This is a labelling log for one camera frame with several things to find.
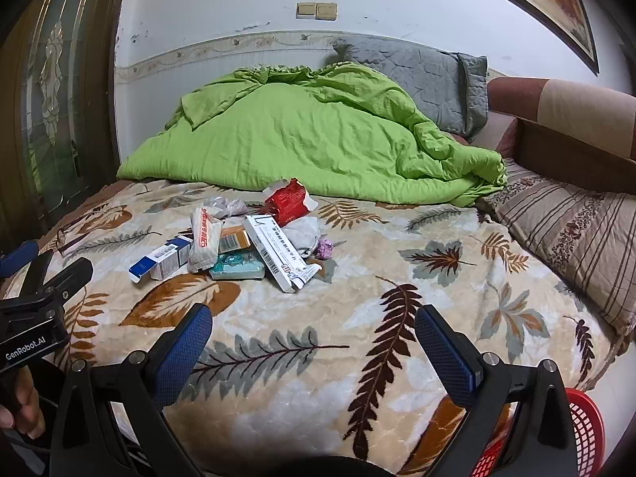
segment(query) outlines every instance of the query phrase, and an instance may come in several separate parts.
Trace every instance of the plastic bag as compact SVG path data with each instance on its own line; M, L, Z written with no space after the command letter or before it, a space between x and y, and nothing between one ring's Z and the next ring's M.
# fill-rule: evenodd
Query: plastic bag
M320 239L317 217L300 217L281 229L303 258L310 256L316 249Z
M190 215L194 242L190 248L188 271L195 273L212 267L219 257L223 223L214 217L219 208L202 206Z
M228 201L225 197L208 197L203 201L203 205L207 207L217 208L213 217L224 219L225 217L235 217L237 215L246 215L249 209L241 199Z

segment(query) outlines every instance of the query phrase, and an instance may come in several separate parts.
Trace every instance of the purple item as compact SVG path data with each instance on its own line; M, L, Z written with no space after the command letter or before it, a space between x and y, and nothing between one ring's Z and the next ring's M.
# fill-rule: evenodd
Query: purple item
M332 257L333 253L333 243L331 240L327 240L326 238L321 238L318 240L318 247L316 248L316 253L314 256L319 260L328 260Z

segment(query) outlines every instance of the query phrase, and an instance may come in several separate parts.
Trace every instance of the striped pillow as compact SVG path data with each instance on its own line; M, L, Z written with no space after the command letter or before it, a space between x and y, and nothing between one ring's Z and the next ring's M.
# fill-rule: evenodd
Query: striped pillow
M629 333L636 321L636 197L583 190L505 162L508 186L477 206L587 294L619 334Z

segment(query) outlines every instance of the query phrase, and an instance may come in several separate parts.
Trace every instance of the cardboard box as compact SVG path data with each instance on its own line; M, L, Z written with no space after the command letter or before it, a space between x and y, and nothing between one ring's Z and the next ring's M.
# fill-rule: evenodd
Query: cardboard box
M192 242L191 238L182 235L169 240L152 253L145 255L136 264L131 265L128 269L128 277L135 283L139 283L141 278L150 272L150 277L154 280L166 279L188 262Z
M243 226L283 292L302 289L322 268L304 262L271 215L248 215Z
M247 249L250 247L249 237L243 226L224 227L219 239L219 254Z

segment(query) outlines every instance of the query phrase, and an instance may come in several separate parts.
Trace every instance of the blue gripper pad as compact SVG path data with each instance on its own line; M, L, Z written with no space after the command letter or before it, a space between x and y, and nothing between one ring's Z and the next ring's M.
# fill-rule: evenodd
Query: blue gripper pad
M157 407L162 409L177 401L211 333L210 309L197 303L177 328L159 337L148 353L151 360L146 372L146 381Z
M457 334L432 305L424 305L416 312L415 335L453 403L470 408L476 397L476 375L454 345L459 342Z
M0 278L13 276L27 263L36 259L38 252L37 242L29 240L7 256L0 257Z

